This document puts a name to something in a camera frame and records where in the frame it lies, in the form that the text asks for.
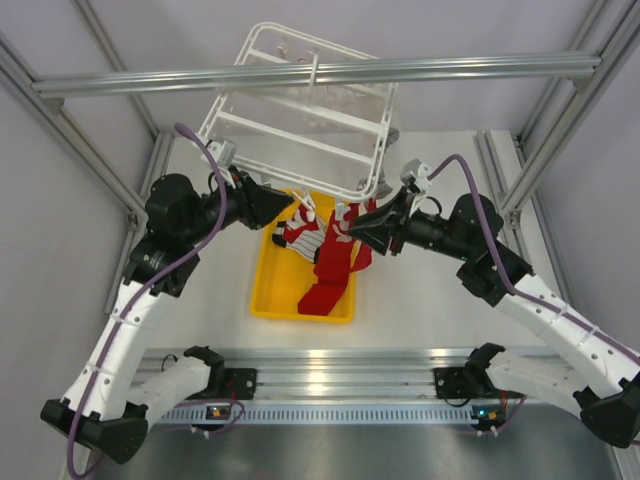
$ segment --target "white dish rack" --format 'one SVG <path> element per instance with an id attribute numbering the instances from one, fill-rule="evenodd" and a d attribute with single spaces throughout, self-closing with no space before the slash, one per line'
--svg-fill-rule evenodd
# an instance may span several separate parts
<path id="1" fill-rule="evenodd" d="M 225 90 L 199 134 L 232 137 L 238 147 L 232 164 L 263 182 L 362 202 L 376 193 L 398 84 L 323 86 L 314 79 L 319 64 L 372 58 L 282 25 L 259 23 L 235 64 L 309 63 L 309 85 Z M 266 163 L 261 153 L 274 148 L 282 152 L 281 161 Z"/>

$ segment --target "black motor joint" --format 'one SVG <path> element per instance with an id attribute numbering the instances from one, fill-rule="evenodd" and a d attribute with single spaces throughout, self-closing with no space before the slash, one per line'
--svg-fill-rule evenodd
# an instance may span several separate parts
<path id="1" fill-rule="evenodd" d="M 486 249 L 471 194 L 456 201 L 448 219 L 420 210 L 409 216 L 414 198 L 409 187 L 402 187 L 387 204 L 358 217 L 350 235 L 382 255 L 387 251 L 397 255 L 405 242 L 463 261 L 474 250 Z M 482 195 L 480 198 L 495 238 L 504 222 L 493 203 Z"/>
<path id="2" fill-rule="evenodd" d="M 230 167 L 234 185 L 224 184 L 227 194 L 224 229 L 239 221 L 251 230 L 271 223 L 294 201 L 291 195 L 263 185 L 251 176 Z M 147 231 L 129 256 L 124 270 L 125 282 L 145 283 L 201 242 L 215 226 L 221 212 L 220 191 L 199 195 L 189 178 L 178 173 L 154 182 L 145 204 Z M 198 265 L 194 255 L 179 268 L 155 283 L 151 293 L 178 297 Z"/>

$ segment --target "white floor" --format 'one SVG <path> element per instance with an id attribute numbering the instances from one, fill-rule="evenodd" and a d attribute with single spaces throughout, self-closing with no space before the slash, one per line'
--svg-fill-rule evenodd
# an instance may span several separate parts
<path id="1" fill-rule="evenodd" d="M 421 158 L 432 167 L 451 153 L 470 163 L 481 192 L 488 193 L 474 132 L 403 133 L 389 151 L 385 169 L 396 179 L 401 166 Z M 495 132 L 508 177 L 517 173 L 508 132 Z M 245 138 L 244 142 L 260 139 Z M 287 157 L 280 154 L 283 161 Z M 188 175 L 206 191 L 209 168 L 183 140 L 175 143 L 168 172 Z M 455 200 L 468 191 L 459 168 L 452 165 L 433 186 L 448 216 Z M 536 271 L 555 285 L 540 231 L 530 210 L 523 231 Z M 159 328 L 151 347 L 182 348 L 446 348 L 485 342 L 505 346 L 541 343 L 515 321 L 472 297 L 456 277 L 459 262 L 406 246 L 397 257 L 374 257 L 358 274 L 356 316 L 351 324 L 333 325 L 266 320 L 249 314 L 249 298 L 262 235 L 236 224 L 222 232 L 201 254 L 201 262 L 177 302 L 172 319 Z"/>

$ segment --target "red cloth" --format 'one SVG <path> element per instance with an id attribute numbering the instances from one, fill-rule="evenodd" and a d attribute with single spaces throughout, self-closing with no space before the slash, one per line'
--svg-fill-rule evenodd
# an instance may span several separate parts
<path id="1" fill-rule="evenodd" d="M 375 200 L 373 204 L 367 202 L 365 206 L 375 208 Z M 329 315 L 347 289 L 349 274 L 363 270 L 371 264 L 371 249 L 361 245 L 351 266 L 351 250 L 355 240 L 347 231 L 358 217 L 358 208 L 357 203 L 349 205 L 349 211 L 345 213 L 342 221 L 336 220 L 335 210 L 331 214 L 325 240 L 320 247 L 318 263 L 313 269 L 318 282 L 298 302 L 298 313 Z"/>

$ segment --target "cable tie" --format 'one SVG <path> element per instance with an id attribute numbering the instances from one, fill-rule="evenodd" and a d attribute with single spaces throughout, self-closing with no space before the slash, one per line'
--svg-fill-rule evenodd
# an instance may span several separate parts
<path id="1" fill-rule="evenodd" d="M 553 324 L 556 323 L 561 317 L 564 317 L 564 314 L 569 311 L 569 308 L 571 308 L 571 305 L 569 305 L 568 303 L 565 303 L 560 308 L 560 311 L 556 313 L 556 315 L 551 320 L 549 320 L 549 322 L 547 323 L 547 328 L 552 327 Z"/>
<path id="2" fill-rule="evenodd" d="M 134 319 L 139 318 L 140 320 L 137 322 L 135 320 L 129 320 L 129 317 L 131 316 L 133 316 Z M 111 318 L 114 322 L 122 323 L 123 325 L 129 325 L 136 328 L 153 329 L 153 327 L 145 325 L 145 322 L 142 321 L 142 318 L 140 318 L 138 315 L 132 315 L 131 312 L 127 314 L 126 318 L 122 318 L 117 314 L 111 314 L 109 315 L 109 318 Z"/>
<path id="3" fill-rule="evenodd" d="M 596 325 L 592 325 L 591 330 L 584 334 L 584 336 L 580 339 L 576 346 L 578 348 L 581 348 L 585 343 L 587 343 L 587 340 L 595 335 L 598 330 L 600 330 L 600 328 L 598 328 Z"/>

